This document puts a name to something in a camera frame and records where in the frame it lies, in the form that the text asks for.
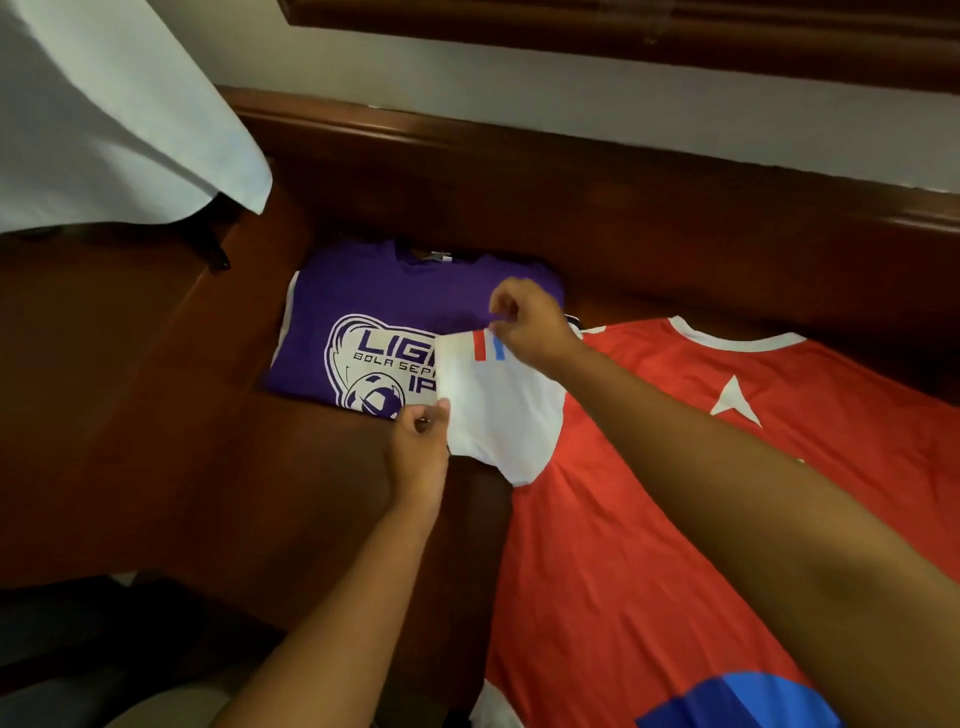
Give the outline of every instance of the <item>shirt sleeve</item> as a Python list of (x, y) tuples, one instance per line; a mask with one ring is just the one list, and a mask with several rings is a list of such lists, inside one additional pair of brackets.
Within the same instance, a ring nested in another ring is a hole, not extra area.
[(565, 389), (518, 361), (489, 329), (438, 336), (437, 397), (450, 400), (450, 453), (496, 466), (515, 486), (550, 462)]

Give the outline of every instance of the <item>white star logo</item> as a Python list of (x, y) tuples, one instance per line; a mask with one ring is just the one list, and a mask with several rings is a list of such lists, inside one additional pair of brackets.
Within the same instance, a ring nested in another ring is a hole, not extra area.
[(747, 402), (747, 399), (743, 396), (743, 392), (740, 391), (740, 382), (737, 381), (736, 375), (730, 377), (730, 381), (728, 381), (726, 386), (724, 386), (723, 392), (720, 393), (720, 398), (717, 400), (717, 403), (713, 405), (713, 409), (710, 410), (710, 414), (719, 415), (721, 412), (726, 412), (728, 409), (739, 412), (752, 423), (763, 427), (763, 425), (760, 424), (760, 418), (756, 415), (756, 412), (754, 412), (754, 409), (750, 406), (750, 403)]

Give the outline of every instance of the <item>forearm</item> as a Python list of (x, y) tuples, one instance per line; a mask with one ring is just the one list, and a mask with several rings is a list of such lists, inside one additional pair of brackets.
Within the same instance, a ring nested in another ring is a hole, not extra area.
[(435, 518), (428, 508), (388, 512), (216, 728), (369, 728)]
[(905, 724), (936, 707), (926, 724), (947, 724), (956, 585), (813, 469), (603, 354), (583, 346), (551, 376), (842, 717)]

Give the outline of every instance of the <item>blue graphic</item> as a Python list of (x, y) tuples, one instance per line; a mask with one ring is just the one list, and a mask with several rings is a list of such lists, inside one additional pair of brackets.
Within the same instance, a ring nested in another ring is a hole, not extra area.
[(764, 672), (705, 680), (636, 720), (637, 728), (840, 728), (807, 686)]
[(403, 407), (403, 390), (392, 376), (366, 375), (353, 382), (344, 398), (344, 406), (393, 420)]

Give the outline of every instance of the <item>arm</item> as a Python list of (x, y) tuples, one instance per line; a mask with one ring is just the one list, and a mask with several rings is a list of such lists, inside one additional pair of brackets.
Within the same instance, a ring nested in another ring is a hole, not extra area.
[[(428, 418), (423, 432), (417, 421)], [(404, 407), (387, 447), (394, 503), (330, 596), (214, 728), (369, 728), (440, 509), (449, 402)]]
[(813, 469), (586, 346), (532, 281), (505, 280), (491, 311), (848, 724), (960, 725), (957, 584)]

